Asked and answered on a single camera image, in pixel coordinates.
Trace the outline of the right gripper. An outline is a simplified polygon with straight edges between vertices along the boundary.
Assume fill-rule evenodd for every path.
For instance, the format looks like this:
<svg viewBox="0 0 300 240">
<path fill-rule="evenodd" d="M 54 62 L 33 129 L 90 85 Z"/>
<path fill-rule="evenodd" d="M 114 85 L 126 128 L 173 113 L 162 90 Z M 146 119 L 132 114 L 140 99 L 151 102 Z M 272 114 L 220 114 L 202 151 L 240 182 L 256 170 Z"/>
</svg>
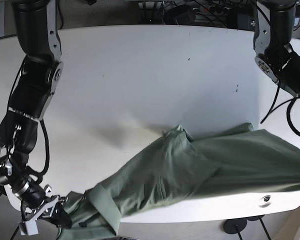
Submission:
<svg viewBox="0 0 300 240">
<path fill-rule="evenodd" d="M 41 172 L 29 166 L 19 169 L 9 159 L 0 159 L 0 186 L 9 185 L 12 193 L 20 200 L 22 222 L 45 220 L 57 227 L 70 229 L 72 220 L 63 208 L 66 197 L 47 196 L 49 186 L 40 186 L 47 173 L 50 161 L 47 159 Z"/>
</svg>

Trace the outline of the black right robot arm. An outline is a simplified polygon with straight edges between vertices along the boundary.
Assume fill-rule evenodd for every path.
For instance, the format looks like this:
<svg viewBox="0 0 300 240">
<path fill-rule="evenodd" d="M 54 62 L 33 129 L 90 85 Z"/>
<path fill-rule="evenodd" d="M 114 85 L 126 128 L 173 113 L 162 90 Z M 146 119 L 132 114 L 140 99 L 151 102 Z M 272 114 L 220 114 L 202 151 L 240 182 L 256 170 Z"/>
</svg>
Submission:
<svg viewBox="0 0 300 240">
<path fill-rule="evenodd" d="M 37 220 L 69 229 L 72 220 L 63 209 L 65 197 L 48 196 L 41 187 L 50 164 L 49 141 L 44 142 L 44 168 L 28 165 L 38 128 L 55 94 L 63 70 L 55 0 L 13 0 L 16 35 L 25 54 L 11 88 L 0 124 L 0 186 L 10 186 L 20 200 L 21 229 L 29 235 Z"/>
</svg>

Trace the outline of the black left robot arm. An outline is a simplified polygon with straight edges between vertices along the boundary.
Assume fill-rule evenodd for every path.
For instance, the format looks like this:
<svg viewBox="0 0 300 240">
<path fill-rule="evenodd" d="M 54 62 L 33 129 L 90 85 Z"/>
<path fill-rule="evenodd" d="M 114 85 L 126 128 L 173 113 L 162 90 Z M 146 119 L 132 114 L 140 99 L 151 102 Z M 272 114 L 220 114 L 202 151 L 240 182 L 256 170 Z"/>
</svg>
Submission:
<svg viewBox="0 0 300 240">
<path fill-rule="evenodd" d="M 295 0 L 253 0 L 255 31 L 253 49 L 255 63 L 276 85 L 292 99 L 287 100 L 286 120 L 290 129 L 300 137 L 291 111 L 300 100 L 300 56 L 290 44 L 297 9 Z"/>
</svg>

